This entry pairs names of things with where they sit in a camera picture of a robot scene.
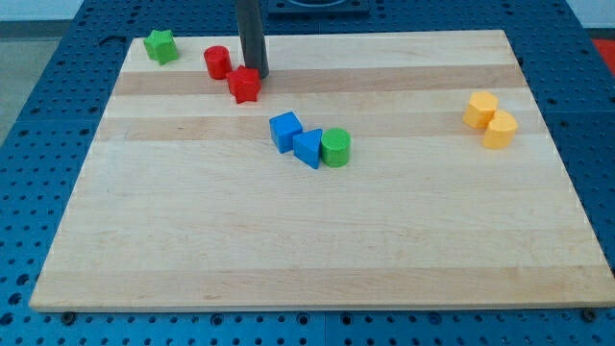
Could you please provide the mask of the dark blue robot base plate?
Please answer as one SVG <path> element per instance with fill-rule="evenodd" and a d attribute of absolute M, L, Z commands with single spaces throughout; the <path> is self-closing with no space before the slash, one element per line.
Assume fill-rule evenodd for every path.
<path fill-rule="evenodd" d="M 323 16 L 368 14 L 370 0 L 267 0 L 266 14 L 271 18 L 289 16 Z"/>

